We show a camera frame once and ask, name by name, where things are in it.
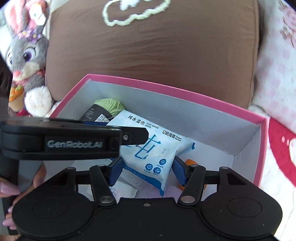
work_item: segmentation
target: pink flower pattern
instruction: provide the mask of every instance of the pink flower pattern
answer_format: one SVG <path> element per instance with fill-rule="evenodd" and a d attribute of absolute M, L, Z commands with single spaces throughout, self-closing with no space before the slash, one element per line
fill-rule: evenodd
<path fill-rule="evenodd" d="M 289 41 L 293 48 L 296 48 L 296 11 L 290 6 L 284 4 L 279 0 L 279 9 L 283 12 L 284 26 L 280 30 L 281 35 L 287 41 Z"/>

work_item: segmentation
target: human hand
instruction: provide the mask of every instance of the human hand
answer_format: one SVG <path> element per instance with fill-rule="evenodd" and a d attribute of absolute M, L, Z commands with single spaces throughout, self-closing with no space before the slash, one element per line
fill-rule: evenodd
<path fill-rule="evenodd" d="M 9 227 L 11 230 L 15 230 L 15 225 L 12 220 L 12 209 L 14 205 L 25 195 L 27 195 L 29 192 L 40 186 L 42 183 L 44 183 L 46 176 L 46 167 L 44 163 L 41 164 L 39 170 L 34 176 L 32 185 L 24 192 L 20 193 L 20 189 L 18 186 L 11 184 L 10 182 L 6 181 L 3 178 L 0 178 L 0 197 L 9 197 L 9 196 L 15 196 L 18 195 L 15 200 L 13 201 L 12 206 L 8 209 L 8 214 L 5 216 L 5 220 L 3 221 L 3 225 L 6 227 Z M 0 236 L 0 241 L 14 241 L 13 236 L 5 237 Z"/>

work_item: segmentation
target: plush bunny toy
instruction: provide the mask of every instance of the plush bunny toy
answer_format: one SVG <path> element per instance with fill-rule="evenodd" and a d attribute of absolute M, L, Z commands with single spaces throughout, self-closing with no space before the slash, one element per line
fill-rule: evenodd
<path fill-rule="evenodd" d="M 42 34 L 49 17 L 45 0 L 11 0 L 5 16 L 12 36 L 7 65 L 13 72 L 9 106 L 26 110 L 37 117 L 45 116 L 53 100 L 45 86 L 48 40 Z"/>

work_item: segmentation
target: green yarn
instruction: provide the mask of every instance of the green yarn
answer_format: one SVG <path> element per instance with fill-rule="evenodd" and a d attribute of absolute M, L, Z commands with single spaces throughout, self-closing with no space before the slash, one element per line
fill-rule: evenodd
<path fill-rule="evenodd" d="M 109 99 L 99 99 L 94 102 L 94 104 L 103 107 L 107 110 L 113 117 L 117 116 L 120 112 L 125 110 L 121 102 L 115 98 Z"/>

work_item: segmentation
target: screw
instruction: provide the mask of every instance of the screw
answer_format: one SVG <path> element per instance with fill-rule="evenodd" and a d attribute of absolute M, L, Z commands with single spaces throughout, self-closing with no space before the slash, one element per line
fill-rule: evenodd
<path fill-rule="evenodd" d="M 127 141 L 128 140 L 128 135 L 124 135 L 123 140 Z"/>
<path fill-rule="evenodd" d="M 104 203 L 104 204 L 111 203 L 111 202 L 113 202 L 113 200 L 114 200 L 114 198 L 111 196 L 103 196 L 100 198 L 100 202 Z"/>
<path fill-rule="evenodd" d="M 193 196 L 183 196 L 181 197 L 181 201 L 183 203 L 193 203 L 195 201 L 195 198 Z"/>

